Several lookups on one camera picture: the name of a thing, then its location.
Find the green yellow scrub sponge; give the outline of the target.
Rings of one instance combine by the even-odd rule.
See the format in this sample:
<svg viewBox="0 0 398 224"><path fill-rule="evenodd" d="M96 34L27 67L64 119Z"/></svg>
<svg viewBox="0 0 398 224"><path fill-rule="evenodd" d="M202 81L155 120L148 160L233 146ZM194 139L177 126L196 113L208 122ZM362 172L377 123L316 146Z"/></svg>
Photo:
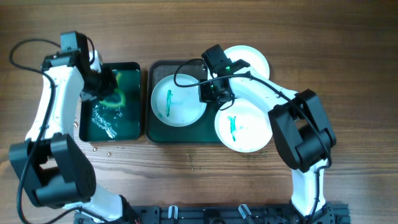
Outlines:
<svg viewBox="0 0 398 224"><path fill-rule="evenodd" d="M122 73L118 72L116 74L118 87L114 89L114 92L111 95L107 96L104 100L99 102L102 106L111 109L121 108L125 106L126 96L124 91L121 89L121 77Z"/></svg>

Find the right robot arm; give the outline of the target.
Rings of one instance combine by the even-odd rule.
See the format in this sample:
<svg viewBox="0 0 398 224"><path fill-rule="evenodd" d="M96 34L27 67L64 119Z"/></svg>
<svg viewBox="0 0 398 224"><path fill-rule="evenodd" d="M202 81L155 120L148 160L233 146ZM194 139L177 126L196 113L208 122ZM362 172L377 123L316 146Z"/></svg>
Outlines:
<svg viewBox="0 0 398 224"><path fill-rule="evenodd" d="M336 144L318 95L272 82L265 56L247 45L214 45L201 58L208 77L200 82L199 98L220 105L214 125L221 142L234 151L252 152L273 141L292 171L291 204L312 221L326 204L323 174Z"/></svg>

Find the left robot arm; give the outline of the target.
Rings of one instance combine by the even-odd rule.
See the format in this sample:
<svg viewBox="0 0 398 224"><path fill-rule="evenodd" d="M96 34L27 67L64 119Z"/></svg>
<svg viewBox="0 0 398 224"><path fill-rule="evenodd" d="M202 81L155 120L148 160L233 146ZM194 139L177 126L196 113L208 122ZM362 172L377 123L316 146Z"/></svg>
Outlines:
<svg viewBox="0 0 398 224"><path fill-rule="evenodd" d="M78 212L94 223L140 223L122 195L97 183L91 162L73 138L78 102L104 100L116 92L118 81L85 34L64 32L57 47L38 69L44 85L35 120L24 142L9 148L19 178L19 218L27 223L22 209L27 195L35 207Z"/></svg>

